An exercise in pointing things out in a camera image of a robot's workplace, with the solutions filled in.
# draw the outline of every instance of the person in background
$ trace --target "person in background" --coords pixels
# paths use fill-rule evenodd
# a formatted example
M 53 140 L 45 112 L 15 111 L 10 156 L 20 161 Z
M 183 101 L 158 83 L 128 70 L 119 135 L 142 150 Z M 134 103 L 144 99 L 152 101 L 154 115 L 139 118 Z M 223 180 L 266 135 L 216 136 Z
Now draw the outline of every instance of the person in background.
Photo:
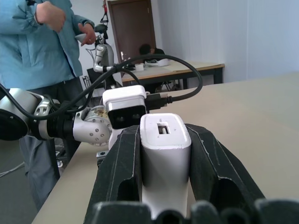
M 149 44 L 143 44 L 139 48 L 140 55 L 147 55 L 147 54 L 162 54 L 165 55 L 164 51 L 159 48 L 152 48 Z M 151 58 L 147 59 L 146 61 L 157 60 L 160 61 L 161 58 Z
M 152 48 L 149 44 L 141 45 L 141 47 L 139 48 L 139 53 L 140 53 L 140 55 L 147 55 L 147 54 L 163 54 L 163 55 L 165 55 L 165 53 L 162 49 Z M 161 58 L 149 58 L 149 59 L 144 60 L 144 62 L 152 61 L 152 60 L 160 61 Z M 145 88 L 145 91 L 147 91 L 147 92 L 155 93 L 156 88 L 161 86 L 162 84 L 163 83 L 148 84 L 148 85 L 145 85 L 144 88 Z
M 61 103 L 82 91 L 79 46 L 96 40 L 94 23 L 75 15 L 69 0 L 0 0 L 0 82 L 48 94 Z M 70 159 L 78 142 L 64 144 Z M 59 179 L 54 140 L 20 139 L 25 172 L 38 210 Z

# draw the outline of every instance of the gray pants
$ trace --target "gray pants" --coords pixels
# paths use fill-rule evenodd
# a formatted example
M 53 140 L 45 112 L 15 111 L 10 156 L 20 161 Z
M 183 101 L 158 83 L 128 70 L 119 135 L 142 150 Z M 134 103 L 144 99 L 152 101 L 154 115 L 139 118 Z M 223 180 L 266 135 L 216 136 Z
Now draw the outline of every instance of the gray pants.
M 65 100 L 74 99 L 82 92 L 82 86 L 80 79 L 75 78 L 30 91 L 40 95 L 48 94 L 62 103 Z M 78 105 L 82 105 L 84 100 L 78 102 Z M 79 145 L 80 143 L 76 141 L 64 141 L 68 159 L 72 158 Z M 20 139 L 20 149 L 24 157 L 25 172 L 31 194 L 37 209 L 40 210 L 60 177 L 56 161 L 55 143 L 54 140 L 40 141 L 34 137 L 25 136 Z

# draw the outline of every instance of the hand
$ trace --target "hand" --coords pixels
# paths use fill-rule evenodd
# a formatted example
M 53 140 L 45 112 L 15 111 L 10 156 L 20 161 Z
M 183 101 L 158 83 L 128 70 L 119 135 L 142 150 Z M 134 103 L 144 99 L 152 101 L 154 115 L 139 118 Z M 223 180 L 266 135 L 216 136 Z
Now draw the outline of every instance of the hand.
M 65 13 L 62 9 L 52 5 L 49 1 L 37 4 L 36 7 L 36 21 L 44 23 L 50 29 L 60 32 L 64 26 Z
M 85 24 L 85 26 L 79 23 L 78 26 L 79 26 L 79 30 L 82 33 L 86 34 L 85 39 L 81 43 L 81 46 L 83 46 L 84 44 L 89 44 L 89 45 L 93 44 L 96 39 L 93 27 L 89 23 Z

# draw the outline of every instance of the black cable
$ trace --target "black cable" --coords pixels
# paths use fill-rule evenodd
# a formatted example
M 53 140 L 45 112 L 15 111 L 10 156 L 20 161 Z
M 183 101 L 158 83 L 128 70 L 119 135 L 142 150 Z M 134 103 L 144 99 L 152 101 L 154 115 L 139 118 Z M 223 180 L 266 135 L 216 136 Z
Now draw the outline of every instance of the black cable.
M 0 84 L 0 90 L 5 93 L 5 95 L 8 97 L 8 99 L 15 105 L 15 107 L 22 113 L 24 114 L 26 117 L 28 117 L 29 119 L 33 119 L 33 120 L 47 120 L 50 118 L 53 118 L 55 116 L 58 116 L 64 112 L 66 112 L 69 108 L 73 107 L 81 98 L 85 97 L 87 94 L 89 94 L 91 91 L 93 91 L 101 82 L 103 82 L 105 79 L 107 79 L 108 77 L 110 77 L 111 75 L 113 75 L 114 73 L 117 72 L 117 70 L 121 69 L 122 67 L 124 67 L 125 65 L 132 63 L 134 61 L 137 60 L 142 60 L 142 59 L 146 59 L 146 58 L 161 58 L 161 59 L 170 59 L 173 61 L 177 61 L 183 65 L 185 65 L 187 68 L 189 68 L 195 75 L 197 75 L 197 78 L 199 79 L 199 86 L 192 92 L 187 93 L 183 96 L 178 96 L 178 97 L 169 97 L 169 103 L 171 102 L 175 102 L 175 101 L 180 101 L 180 100 L 184 100 L 184 99 L 188 99 L 190 97 L 195 96 L 197 93 L 199 93 L 199 91 L 202 89 L 203 83 L 202 83 L 202 77 L 200 75 L 200 73 L 189 63 L 183 61 L 182 59 L 170 56 L 170 55 L 162 55 L 162 54 L 154 54 L 154 55 L 141 55 L 135 58 L 131 58 L 126 60 L 125 62 L 122 62 L 116 66 L 114 66 L 111 70 L 109 70 L 108 72 L 105 72 L 103 75 L 101 75 L 99 78 L 96 79 L 96 81 L 91 84 L 88 88 L 86 88 L 84 91 L 82 91 L 77 97 L 75 97 L 71 102 L 69 102 L 68 104 L 66 104 L 63 107 L 60 107 L 57 111 L 46 115 L 46 116 L 34 116 L 30 113 L 28 113 L 24 108 L 21 107 L 21 105 L 12 97 L 12 95 L 4 88 L 3 85 Z
M 77 113 L 77 112 L 83 111 L 88 106 L 88 104 L 89 104 L 90 100 L 92 99 L 92 97 L 93 97 L 93 91 L 91 91 L 88 94 L 87 99 L 85 101 L 85 104 L 82 107 L 80 107 L 80 108 L 78 108 L 76 110 L 67 111 L 66 113 Z
M 32 120 L 47 120 L 50 118 L 53 118 L 55 116 L 58 116 L 64 112 L 66 112 L 69 108 L 73 107 L 81 98 L 85 97 L 85 95 L 89 94 L 90 91 L 93 91 L 102 81 L 104 81 L 107 77 L 114 74 L 116 72 L 116 68 L 112 68 L 108 72 L 105 72 L 102 76 L 100 76 L 93 84 L 91 84 L 87 89 L 82 91 L 77 97 L 75 97 L 71 102 L 66 104 L 63 107 L 60 107 L 59 110 L 46 115 L 46 116 L 34 116 L 30 113 L 28 113 L 24 108 L 21 107 L 21 105 L 13 98 L 13 96 L 5 89 L 3 85 L 0 84 L 0 90 L 7 96 L 7 98 L 15 105 L 15 107 L 26 117 Z
M 178 97 L 170 97 L 171 102 L 175 102 L 175 101 L 180 101 L 180 100 L 191 98 L 191 97 L 195 96 L 196 94 L 198 94 L 201 91 L 201 89 L 203 87 L 203 81 L 202 81 L 202 77 L 201 77 L 200 72 L 197 71 L 196 68 L 194 68 L 188 62 L 185 62 L 184 60 L 179 59 L 177 57 L 173 57 L 173 56 L 170 56 L 170 55 L 162 55 L 162 54 L 141 55 L 141 56 L 138 56 L 138 57 L 134 57 L 134 58 L 128 59 L 128 60 L 126 60 L 126 61 L 118 64 L 118 67 L 124 67 L 125 65 L 127 65 L 129 63 L 132 63 L 134 61 L 141 60 L 141 59 L 146 59 L 146 58 L 161 58 L 161 59 L 165 59 L 166 58 L 166 59 L 170 59 L 170 60 L 179 62 L 179 63 L 183 64 L 184 66 L 186 66 L 187 68 L 189 68 L 197 76 L 197 78 L 199 80 L 198 87 L 194 91 L 189 92 L 189 93 L 187 93 L 185 95 L 178 96 Z
M 138 85 L 141 85 L 141 82 L 139 81 L 137 76 L 133 72 L 129 71 L 128 69 L 121 68 L 121 69 L 118 69 L 117 71 L 122 71 L 122 72 L 129 74 L 137 82 Z
M 55 110 L 59 110 L 59 106 L 57 106 L 55 103 L 54 103 L 54 100 L 52 99 L 52 97 L 48 94 L 44 94 L 43 95 L 44 97 L 46 97 L 50 103 L 51 103 L 51 106 L 55 109 Z
M 53 107 L 55 110 L 59 110 L 59 106 L 57 106 L 57 105 L 54 103 L 54 100 L 52 99 L 52 97 L 51 97 L 50 95 L 45 94 L 44 97 L 46 97 L 46 98 L 50 101 L 52 107 Z M 84 105 L 83 105 L 82 107 L 80 107 L 80 108 L 78 108 L 78 109 L 76 109 L 76 110 L 69 110 L 69 111 L 66 111 L 66 113 L 77 113 L 77 112 L 80 112 L 80 111 L 84 110 L 84 109 L 88 106 L 88 104 L 89 104 L 89 102 L 90 102 L 90 100 L 91 100 L 92 97 L 93 97 L 93 91 L 90 92 L 90 93 L 88 94 L 87 99 L 86 99 L 86 101 L 85 101 L 85 103 L 84 103 Z

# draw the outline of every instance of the wire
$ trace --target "wire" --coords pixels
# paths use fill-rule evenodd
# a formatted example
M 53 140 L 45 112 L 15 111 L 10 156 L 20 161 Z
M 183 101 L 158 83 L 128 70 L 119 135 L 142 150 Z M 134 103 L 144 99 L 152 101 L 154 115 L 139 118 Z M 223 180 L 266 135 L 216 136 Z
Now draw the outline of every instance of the wire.
M 88 104 L 89 104 L 90 100 L 92 99 L 92 97 L 93 97 L 93 91 L 91 91 L 88 94 L 88 97 L 87 97 L 87 99 L 85 101 L 85 104 L 82 107 L 80 107 L 80 108 L 78 108 L 76 110 L 67 111 L 67 113 L 77 113 L 77 112 L 80 112 L 80 111 L 84 110 L 88 106 Z
M 10 173 L 12 173 L 12 172 L 18 170 L 19 168 L 23 167 L 24 165 L 25 165 L 25 163 L 23 162 L 23 163 L 21 163 L 19 166 L 15 167 L 15 168 L 13 168 L 13 169 L 11 169 L 11 170 L 9 170 L 9 171 L 0 173 L 0 178 L 6 176 L 7 174 L 10 174 Z
M 129 63 L 132 63 L 134 61 L 141 60 L 141 59 L 146 59 L 146 58 L 151 58 L 151 57 L 152 58 L 162 58 L 162 59 L 166 58 L 166 59 L 170 59 L 170 60 L 179 62 L 179 63 L 183 64 L 184 66 L 186 66 L 187 68 L 189 68 L 197 76 L 197 78 L 199 80 L 199 85 L 198 85 L 198 87 L 194 91 L 189 92 L 189 93 L 187 93 L 185 95 L 182 95 L 182 96 L 172 97 L 171 98 L 172 102 L 191 98 L 191 97 L 195 96 L 196 94 L 198 94 L 201 91 L 201 89 L 203 87 L 203 81 L 202 81 L 202 77 L 201 77 L 200 72 L 197 71 L 196 68 L 194 68 L 188 62 L 185 62 L 184 60 L 179 59 L 177 57 L 173 57 L 173 56 L 170 56 L 170 55 L 162 55 L 162 54 L 142 55 L 142 56 L 139 56 L 139 57 L 128 59 L 128 60 L 120 63 L 119 66 L 120 67 L 124 67 L 125 65 L 127 65 Z
M 51 97 L 50 95 L 45 94 L 44 96 L 45 96 L 47 99 L 49 99 L 49 101 L 50 101 L 52 107 L 53 107 L 55 110 L 59 110 L 59 106 L 57 106 L 57 105 L 54 103 L 54 100 L 52 99 L 52 97 Z M 84 110 L 84 109 L 88 106 L 88 104 L 89 104 L 89 102 L 90 102 L 90 100 L 91 100 L 92 97 L 93 97 L 93 91 L 90 92 L 90 93 L 88 94 L 87 99 L 86 99 L 86 101 L 85 101 L 85 104 L 84 104 L 82 107 L 80 107 L 80 108 L 78 108 L 78 109 L 76 109 L 76 110 L 69 110 L 69 111 L 66 111 L 66 113 L 77 113 L 77 112 L 80 112 L 80 111 Z
M 190 97 L 195 96 L 197 93 L 200 92 L 200 90 L 203 87 L 202 77 L 201 77 L 200 73 L 192 65 L 190 65 L 189 63 L 183 61 L 182 59 L 179 59 L 179 58 L 176 58 L 176 57 L 173 57 L 173 56 L 170 56 L 170 55 L 162 55 L 162 54 L 141 55 L 141 56 L 138 56 L 138 57 L 134 57 L 134 58 L 128 59 L 128 60 L 126 60 L 126 61 L 124 61 L 124 62 L 122 62 L 122 63 L 114 66 L 111 70 L 105 72 L 103 75 L 101 75 L 99 78 L 97 78 L 96 81 L 93 84 L 91 84 L 88 88 L 86 88 L 84 91 L 82 91 L 71 102 L 67 103 L 66 105 L 60 107 L 57 111 L 55 111 L 55 112 L 53 112 L 53 113 L 51 113 L 49 115 L 46 115 L 46 116 L 38 117 L 38 116 L 34 116 L 34 115 L 28 113 L 24 108 L 21 107 L 21 105 L 12 97 L 12 95 L 1 84 L 0 84 L 0 90 L 15 105 L 15 107 L 22 114 L 24 114 L 26 117 L 28 117 L 29 119 L 33 119 L 33 120 L 47 120 L 47 119 L 53 118 L 55 116 L 58 116 L 58 115 L 60 115 L 60 114 L 62 114 L 64 112 L 66 112 L 69 108 L 73 107 L 81 98 L 85 97 L 85 95 L 87 95 L 91 91 L 93 91 L 101 82 L 103 82 L 108 77 L 110 77 L 111 75 L 113 75 L 114 73 L 116 73 L 119 68 L 122 68 L 125 65 L 127 65 L 129 63 L 132 63 L 134 61 L 137 61 L 137 60 L 142 60 L 142 59 L 146 59 L 146 58 L 153 58 L 153 57 L 155 57 L 155 58 L 161 58 L 161 59 L 170 59 L 170 60 L 179 62 L 179 63 L 185 65 L 187 68 L 189 68 L 197 76 L 197 78 L 199 80 L 199 85 L 198 85 L 198 87 L 194 91 L 192 91 L 190 93 L 187 93 L 185 95 L 182 95 L 182 96 L 178 96 L 178 97 L 173 97 L 173 98 L 169 97 L 169 99 L 171 99 L 170 102 L 175 102 L 175 101 L 180 101 L 180 100 L 188 99 Z
M 112 68 L 108 72 L 105 72 L 102 76 L 100 76 L 93 84 L 91 84 L 88 88 L 86 88 L 84 91 L 82 91 L 77 97 L 75 97 L 71 102 L 66 104 L 63 107 L 60 107 L 59 110 L 45 116 L 34 116 L 30 113 L 28 113 L 24 108 L 21 107 L 21 105 L 13 98 L 13 96 L 5 89 L 3 85 L 0 84 L 0 90 L 7 96 L 7 98 L 15 105 L 15 107 L 26 117 L 32 120 L 47 120 L 50 118 L 53 118 L 55 116 L 58 116 L 64 112 L 66 112 L 69 108 L 73 107 L 81 98 L 85 97 L 85 95 L 89 94 L 90 91 L 93 91 L 101 82 L 103 82 L 106 78 L 111 76 L 116 72 L 116 68 Z
M 104 90 L 106 91 L 106 88 L 107 88 L 107 82 L 106 82 L 106 80 L 104 81 L 104 83 L 105 83 Z M 103 103 L 103 94 L 102 94 L 102 97 L 101 97 L 101 100 L 100 100 L 100 106 L 101 106 L 102 103 Z
M 125 72 L 125 73 L 129 74 L 137 82 L 138 85 L 141 85 L 141 82 L 139 81 L 137 76 L 133 72 L 131 72 L 130 70 L 121 68 L 121 69 L 118 69 L 118 71 L 122 71 L 122 72 Z
M 89 55 L 93 58 L 93 61 L 94 61 L 93 50 L 95 50 L 95 49 L 85 49 L 85 50 L 89 53 Z

